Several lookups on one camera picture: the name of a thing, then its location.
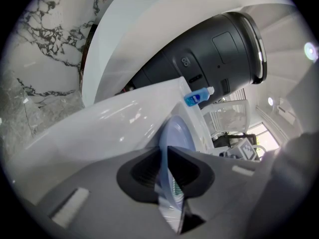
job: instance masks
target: white ceiling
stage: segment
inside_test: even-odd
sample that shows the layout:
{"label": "white ceiling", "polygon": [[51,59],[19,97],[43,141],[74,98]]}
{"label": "white ceiling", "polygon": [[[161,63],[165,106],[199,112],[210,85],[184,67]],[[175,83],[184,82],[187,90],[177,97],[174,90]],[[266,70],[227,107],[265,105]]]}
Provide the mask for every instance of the white ceiling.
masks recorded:
{"label": "white ceiling", "polygon": [[[254,95],[247,95],[252,110],[255,105],[273,118],[277,115],[268,104],[268,97],[275,102],[286,95],[305,75],[313,64],[304,53],[307,42],[316,44],[315,38],[296,7],[286,4],[260,4],[248,6],[242,11],[250,14],[257,24],[263,38],[268,76],[265,82],[251,85],[245,89]],[[286,131],[295,128],[289,125]]]}

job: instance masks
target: gray plastic part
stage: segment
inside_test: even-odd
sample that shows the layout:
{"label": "gray plastic part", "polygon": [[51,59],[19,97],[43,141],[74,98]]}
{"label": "gray plastic part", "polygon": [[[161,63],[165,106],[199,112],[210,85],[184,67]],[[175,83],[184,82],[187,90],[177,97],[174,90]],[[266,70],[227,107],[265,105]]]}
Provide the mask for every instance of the gray plastic part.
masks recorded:
{"label": "gray plastic part", "polygon": [[88,189],[90,195],[68,230],[93,239],[174,236],[175,232],[159,212],[158,205],[134,201],[117,183],[119,168],[147,151],[149,149],[132,151],[88,165],[50,191],[38,208],[49,216],[50,205],[58,206],[64,196],[82,187]]}
{"label": "gray plastic part", "polygon": [[132,78],[133,84],[138,88],[181,76],[167,61],[162,51],[156,54],[154,59],[149,61],[147,66],[144,67],[143,72],[146,78],[141,74],[136,74]]}
{"label": "gray plastic part", "polygon": [[213,38],[213,43],[215,44],[224,64],[237,59],[238,49],[229,32],[220,34]]}
{"label": "gray plastic part", "polygon": [[181,74],[184,76],[191,89],[198,90],[201,88],[209,87],[206,77],[202,72],[194,55],[189,51],[183,51],[181,52],[179,57],[179,60],[174,60],[174,64],[177,65],[178,69],[181,71]]}
{"label": "gray plastic part", "polygon": [[132,82],[134,86],[139,86],[140,88],[151,84],[151,81],[146,76],[144,70],[139,70],[132,78]]}
{"label": "gray plastic part", "polygon": [[20,199],[22,205],[29,213],[29,215],[36,221],[36,223],[44,229],[44,231],[49,234],[52,238],[59,238],[59,239],[87,239],[77,233],[72,233],[67,231],[63,227],[59,226],[58,224],[52,222],[52,220],[45,215],[37,206],[30,203],[26,199]]}
{"label": "gray plastic part", "polygon": [[[229,159],[169,147],[208,165],[214,181],[199,197],[186,198],[192,215],[205,222],[177,235],[161,216],[157,204],[136,202],[118,185],[119,168],[150,149],[133,151],[91,164],[49,192],[38,209],[50,216],[52,206],[77,187],[90,191],[89,198],[68,230],[86,238],[255,238],[287,219],[307,195],[318,171],[319,156],[313,148],[319,133],[304,134],[261,162]],[[233,167],[251,171],[241,173]]]}
{"label": "gray plastic part", "polygon": [[[250,65],[251,55],[248,56],[247,54],[251,49],[247,47],[248,41],[243,41],[237,25],[234,25],[224,15],[217,15],[194,26],[163,48],[167,59],[174,61],[178,68],[181,68],[180,61],[187,53],[191,52],[194,56],[204,76],[201,80],[205,79],[206,84],[204,86],[198,85],[195,84],[196,81],[189,83],[192,91],[206,86],[214,87],[215,93],[210,96],[209,101],[202,102],[200,107],[204,107],[212,101],[217,101],[225,95],[224,86],[222,85],[224,79],[229,82],[228,93],[226,94],[243,88],[251,82],[251,74],[253,74],[254,68],[251,68]],[[238,54],[232,61],[224,64],[213,43],[213,38],[226,32],[231,35],[235,42]]]}
{"label": "gray plastic part", "polygon": [[[262,162],[253,162],[183,151],[208,164],[215,173],[215,181],[204,195],[186,200],[191,212],[206,222],[184,238],[244,238],[247,221],[268,182],[274,154],[268,152]],[[254,175],[235,172],[233,166],[254,171]]]}

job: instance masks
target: ceiling light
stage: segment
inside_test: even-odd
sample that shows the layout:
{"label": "ceiling light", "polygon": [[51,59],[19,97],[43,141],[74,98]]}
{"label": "ceiling light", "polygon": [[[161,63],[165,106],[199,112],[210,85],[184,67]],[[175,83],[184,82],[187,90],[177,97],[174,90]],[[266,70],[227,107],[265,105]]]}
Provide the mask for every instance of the ceiling light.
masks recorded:
{"label": "ceiling light", "polygon": [[310,60],[316,61],[318,59],[316,47],[311,42],[307,42],[305,44],[304,50],[305,50],[305,55]]}
{"label": "ceiling light", "polygon": [[269,105],[273,106],[274,100],[272,98],[268,98],[268,103],[269,103]]}

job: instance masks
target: marble wall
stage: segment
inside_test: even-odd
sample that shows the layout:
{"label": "marble wall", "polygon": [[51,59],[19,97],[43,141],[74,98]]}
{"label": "marble wall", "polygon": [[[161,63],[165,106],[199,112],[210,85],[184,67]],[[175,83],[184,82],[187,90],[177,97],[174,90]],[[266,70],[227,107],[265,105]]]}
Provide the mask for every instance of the marble wall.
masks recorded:
{"label": "marble wall", "polygon": [[84,108],[79,91],[39,108],[11,70],[0,70],[0,160],[8,162],[50,126]]}
{"label": "marble wall", "polygon": [[105,0],[33,0],[8,39],[3,66],[32,101],[46,104],[79,90],[90,28]]}

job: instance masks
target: window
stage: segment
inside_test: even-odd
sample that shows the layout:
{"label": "window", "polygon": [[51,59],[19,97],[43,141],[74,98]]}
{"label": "window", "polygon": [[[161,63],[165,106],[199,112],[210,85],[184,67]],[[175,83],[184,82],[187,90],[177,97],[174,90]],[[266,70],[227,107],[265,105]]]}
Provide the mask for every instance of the window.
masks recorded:
{"label": "window", "polygon": [[[267,151],[279,148],[277,141],[263,123],[254,126],[247,131],[247,134],[252,133],[256,135],[257,144],[263,146]],[[264,151],[257,148],[257,154],[259,157],[262,157]]]}

